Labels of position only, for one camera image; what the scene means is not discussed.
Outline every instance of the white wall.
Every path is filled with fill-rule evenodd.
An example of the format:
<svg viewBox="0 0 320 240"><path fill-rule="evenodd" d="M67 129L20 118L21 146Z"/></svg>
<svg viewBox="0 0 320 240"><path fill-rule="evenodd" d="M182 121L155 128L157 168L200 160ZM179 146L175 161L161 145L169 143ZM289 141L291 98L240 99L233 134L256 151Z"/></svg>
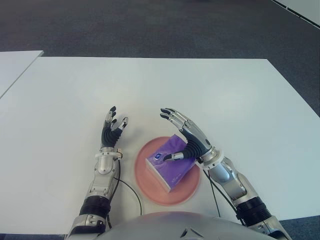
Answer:
<svg viewBox="0 0 320 240"><path fill-rule="evenodd" d="M277 0L307 19L320 25L320 0Z"/></svg>

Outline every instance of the logo on tissue box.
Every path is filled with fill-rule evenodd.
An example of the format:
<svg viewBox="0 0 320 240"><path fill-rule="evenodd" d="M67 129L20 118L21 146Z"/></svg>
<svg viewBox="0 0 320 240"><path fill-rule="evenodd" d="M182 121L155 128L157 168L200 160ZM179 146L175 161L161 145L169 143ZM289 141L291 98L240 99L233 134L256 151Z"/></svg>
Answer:
<svg viewBox="0 0 320 240"><path fill-rule="evenodd" d="M154 159L157 159L157 160L158 160L159 158L161 158L161 155L162 155L161 153L157 153L157 154L154 156Z"/></svg>

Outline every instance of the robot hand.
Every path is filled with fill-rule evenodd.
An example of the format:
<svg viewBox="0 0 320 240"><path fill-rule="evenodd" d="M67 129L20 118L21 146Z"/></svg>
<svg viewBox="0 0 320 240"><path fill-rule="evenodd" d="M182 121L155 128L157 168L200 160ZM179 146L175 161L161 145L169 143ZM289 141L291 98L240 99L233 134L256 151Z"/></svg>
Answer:
<svg viewBox="0 0 320 240"><path fill-rule="evenodd" d="M114 148L122 134L123 129L128 124L128 118L125 117L122 120L122 123L116 129L113 129L114 124L117 122L117 119L113 119L113 117L116 115L115 111L116 107L113 106L105 117L101 135L101 148Z"/></svg>
<svg viewBox="0 0 320 240"><path fill-rule="evenodd" d="M184 150L165 156L164 161L188 158L202 159L213 151L213 146L208 141L206 135L191 119L172 108L161 108L161 112L160 116L175 125L187 140Z"/></svg>

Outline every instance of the white tabletop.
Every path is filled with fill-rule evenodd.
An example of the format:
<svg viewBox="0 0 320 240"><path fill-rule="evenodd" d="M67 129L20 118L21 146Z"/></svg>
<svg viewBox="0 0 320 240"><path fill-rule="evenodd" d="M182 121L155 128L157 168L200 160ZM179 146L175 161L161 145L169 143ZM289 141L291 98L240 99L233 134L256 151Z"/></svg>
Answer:
<svg viewBox="0 0 320 240"><path fill-rule="evenodd" d="M170 107L224 150L280 220L320 214L320 119L267 60L39 57L0 100L0 233L68 232L113 105L129 117L117 146L122 179L135 189L139 149L179 132L159 116ZM139 214L133 193L119 186L114 225ZM204 176L183 204L141 197L144 213L217 215ZM236 221L217 198L221 216Z"/></svg>
<svg viewBox="0 0 320 240"><path fill-rule="evenodd" d="M0 98L43 51L0 52Z"/></svg>

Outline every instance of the robot forearm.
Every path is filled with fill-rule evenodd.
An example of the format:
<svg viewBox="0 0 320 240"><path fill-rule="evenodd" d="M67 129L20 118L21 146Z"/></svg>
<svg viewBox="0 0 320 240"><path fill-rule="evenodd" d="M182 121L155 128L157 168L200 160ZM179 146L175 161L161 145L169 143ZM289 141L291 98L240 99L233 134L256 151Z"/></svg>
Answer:
<svg viewBox="0 0 320 240"><path fill-rule="evenodd" d="M292 240L275 216L272 216L248 179L236 170L226 157L208 170L211 178L219 183L237 210L237 218L256 232L276 239Z"/></svg>
<svg viewBox="0 0 320 240"><path fill-rule="evenodd" d="M83 233L103 233L106 230L106 217L110 211L110 201L114 189L113 178L117 161L122 154L118 149L103 147L96 155L94 179L88 189L79 216L75 218L69 235Z"/></svg>

